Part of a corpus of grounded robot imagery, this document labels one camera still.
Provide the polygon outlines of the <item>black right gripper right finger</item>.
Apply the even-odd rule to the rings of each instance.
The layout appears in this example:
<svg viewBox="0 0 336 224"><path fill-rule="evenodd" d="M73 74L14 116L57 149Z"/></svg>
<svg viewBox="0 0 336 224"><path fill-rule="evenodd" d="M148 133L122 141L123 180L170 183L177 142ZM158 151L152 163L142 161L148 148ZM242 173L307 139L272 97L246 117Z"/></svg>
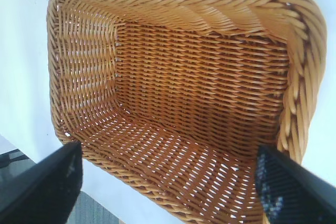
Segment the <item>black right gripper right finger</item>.
<svg viewBox="0 0 336 224"><path fill-rule="evenodd" d="M270 223L335 223L335 187L272 146L259 147L256 190Z"/></svg>

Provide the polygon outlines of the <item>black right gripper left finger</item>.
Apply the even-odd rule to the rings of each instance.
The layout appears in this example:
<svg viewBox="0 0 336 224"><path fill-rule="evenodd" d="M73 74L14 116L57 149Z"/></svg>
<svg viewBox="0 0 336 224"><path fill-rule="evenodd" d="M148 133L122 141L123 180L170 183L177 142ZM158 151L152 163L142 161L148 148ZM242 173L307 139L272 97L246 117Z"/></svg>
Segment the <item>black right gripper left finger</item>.
<svg viewBox="0 0 336 224"><path fill-rule="evenodd" d="M66 223L82 187L82 150L63 147L1 184L1 223Z"/></svg>

